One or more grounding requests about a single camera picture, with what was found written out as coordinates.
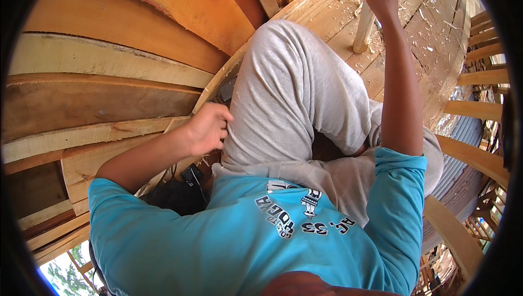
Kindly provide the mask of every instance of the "blue t-shirt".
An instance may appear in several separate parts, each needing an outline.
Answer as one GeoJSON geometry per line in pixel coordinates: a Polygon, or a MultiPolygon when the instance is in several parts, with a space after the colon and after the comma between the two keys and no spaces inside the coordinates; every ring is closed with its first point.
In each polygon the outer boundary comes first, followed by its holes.
{"type": "Polygon", "coordinates": [[[111,292],[255,295],[308,271],[335,286],[409,295],[418,278],[426,158],[378,148],[365,228],[326,195],[261,177],[218,179],[207,209],[180,216],[107,179],[89,187],[90,238],[111,292]]]}

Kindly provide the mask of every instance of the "sweatpants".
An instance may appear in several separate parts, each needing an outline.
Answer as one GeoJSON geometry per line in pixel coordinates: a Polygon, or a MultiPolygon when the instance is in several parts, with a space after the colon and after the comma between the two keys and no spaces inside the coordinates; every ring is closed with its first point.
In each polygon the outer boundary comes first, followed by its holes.
{"type": "MultiPolygon", "coordinates": [[[[213,175],[286,180],[323,192],[337,209],[365,226],[380,147],[382,103],[369,99],[361,77],[302,25],[275,20],[252,37],[231,100],[234,122],[213,175]],[[368,138],[358,157],[312,160],[314,130],[345,155],[368,138]]],[[[439,181],[443,155],[424,128],[425,196],[439,181]]]]}

